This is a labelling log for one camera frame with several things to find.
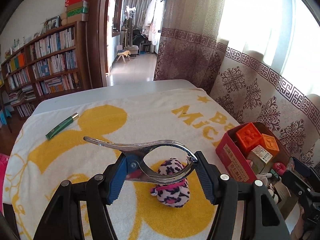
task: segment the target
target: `silver screw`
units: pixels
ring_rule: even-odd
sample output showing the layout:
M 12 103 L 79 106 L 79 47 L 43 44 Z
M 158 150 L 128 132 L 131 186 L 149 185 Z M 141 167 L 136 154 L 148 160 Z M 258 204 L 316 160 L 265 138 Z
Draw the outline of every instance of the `silver screw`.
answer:
M 220 179 L 222 179 L 222 180 L 229 180 L 229 176 L 227 175 L 227 174 L 221 174 L 220 175 Z
M 261 181 L 261 180 L 256 180 L 255 182 L 254 182 L 258 187 L 261 187 L 262 185 L 263 185 L 263 182 Z
M 102 174 L 97 174 L 97 175 L 94 176 L 94 179 L 98 180 L 98 181 L 102 180 L 103 179 L 103 175 Z
M 61 182 L 61 186 L 66 187 L 69 185 L 69 181 L 68 180 L 64 180 L 63 182 Z

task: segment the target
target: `patterned curtain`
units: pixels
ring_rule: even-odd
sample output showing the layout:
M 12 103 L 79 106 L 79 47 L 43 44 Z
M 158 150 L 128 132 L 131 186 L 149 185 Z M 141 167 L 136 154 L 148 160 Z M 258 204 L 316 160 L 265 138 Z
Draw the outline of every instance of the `patterned curtain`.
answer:
M 186 79 L 207 93 L 221 65 L 216 49 L 224 0 L 167 0 L 155 80 Z
M 129 5 L 130 8 L 136 7 L 137 9 L 133 17 L 133 25 L 136 25 L 137 27 L 142 29 L 146 12 L 150 3 L 151 0 L 124 0 L 124 11 L 127 5 Z
M 239 123 L 265 124 L 292 156 L 320 172 L 320 97 L 304 95 L 262 54 L 217 41 L 224 1 L 167 1 L 154 80 L 190 81 Z

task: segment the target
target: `white table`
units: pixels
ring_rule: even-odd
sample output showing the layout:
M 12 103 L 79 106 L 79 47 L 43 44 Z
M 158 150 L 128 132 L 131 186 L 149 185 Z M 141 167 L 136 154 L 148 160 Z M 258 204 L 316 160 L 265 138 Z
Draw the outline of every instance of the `white table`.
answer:
M 195 88 L 195 86 L 187 80 L 177 79 L 91 89 L 45 100 L 37 106 L 32 115 L 98 101 L 128 98 L 179 88 Z

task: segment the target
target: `wooden bookshelf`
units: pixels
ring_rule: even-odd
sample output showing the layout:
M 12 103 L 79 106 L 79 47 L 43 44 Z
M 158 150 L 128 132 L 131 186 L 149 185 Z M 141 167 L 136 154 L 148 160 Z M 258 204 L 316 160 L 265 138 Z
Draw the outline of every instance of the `wooden bookshelf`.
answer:
M 67 30 L 67 29 L 73 28 L 73 27 L 74 27 L 74 46 L 71 46 L 68 48 L 63 48 L 61 50 L 55 51 L 53 53 L 50 53 L 45 56 L 42 56 L 42 57 L 39 57 L 37 59 L 32 60 L 32 56 L 31 56 L 31 46 L 32 45 L 34 45 L 38 41 L 40 42 L 42 39 L 45 39 L 50 35 L 53 35 L 55 33 L 59 33 L 61 31 L 64 31 L 64 30 Z M 50 73 L 50 75 L 36 78 L 34 71 L 33 71 L 33 67 L 32 67 L 34 64 L 36 64 L 39 61 L 49 59 L 52 56 L 62 54 L 62 53 L 68 52 L 68 51 L 73 51 L 73 50 L 75 52 L 75 60 L 76 60 L 76 66 L 77 66 L 76 68 L 66 69 L 64 71 Z M 12 59 L 14 59 L 20 53 L 23 54 L 23 57 L 25 60 L 25 65 L 20 66 L 18 69 L 14 70 L 10 73 L 7 73 L 7 68 L 5 67 L 5 65 L 7 63 L 9 63 Z M 27 69 L 28 75 L 30 78 L 30 82 L 23 84 L 23 85 L 20 85 L 20 86 L 11 90 L 10 85 L 9 85 L 9 77 L 14 78 L 13 76 L 15 74 L 19 73 L 22 69 Z M 63 25 L 61 27 L 50 30 L 47 33 L 42 34 L 41 36 L 33 39 L 32 41 L 30 41 L 29 43 L 24 45 L 22 48 L 15 51 L 8 59 L 6 59 L 1 64 L 1 72 L 2 72 L 2 76 L 4 78 L 4 86 L 5 86 L 5 89 L 8 94 L 15 92 L 15 91 L 18 91 L 28 85 L 32 85 L 34 94 L 36 96 L 35 99 L 29 100 L 29 101 L 24 99 L 22 102 L 12 104 L 12 107 L 14 108 L 15 112 L 18 113 L 18 117 L 21 120 L 25 120 L 29 116 L 21 116 L 19 114 L 19 111 L 17 108 L 21 107 L 27 103 L 32 104 L 34 106 L 34 108 L 36 108 L 37 105 L 44 100 L 91 89 L 88 60 L 87 60 L 87 52 L 86 52 L 85 22 L 74 22 L 74 23 L 70 23 L 67 25 Z M 51 79 L 51 78 L 55 78 L 55 77 L 59 77 L 59 76 L 63 76 L 63 75 L 68 75 L 71 73 L 73 73 L 74 75 L 78 74 L 77 77 L 78 77 L 78 83 L 80 85 L 80 88 L 58 91 L 55 93 L 44 94 L 41 96 L 39 95 L 38 90 L 37 90 L 37 86 L 36 86 L 37 83 L 44 82 L 44 81 Z

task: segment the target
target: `gray curtain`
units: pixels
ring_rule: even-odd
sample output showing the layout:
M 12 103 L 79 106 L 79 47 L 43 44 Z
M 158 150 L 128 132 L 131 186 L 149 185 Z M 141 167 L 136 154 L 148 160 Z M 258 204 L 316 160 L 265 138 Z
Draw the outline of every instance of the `gray curtain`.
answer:
M 123 6 L 125 12 L 125 7 L 129 5 L 130 8 L 136 7 L 137 11 L 135 13 L 135 16 L 133 18 L 132 24 L 136 25 L 139 28 L 143 27 L 145 15 L 148 9 L 149 4 L 151 3 L 151 0 L 124 0 Z

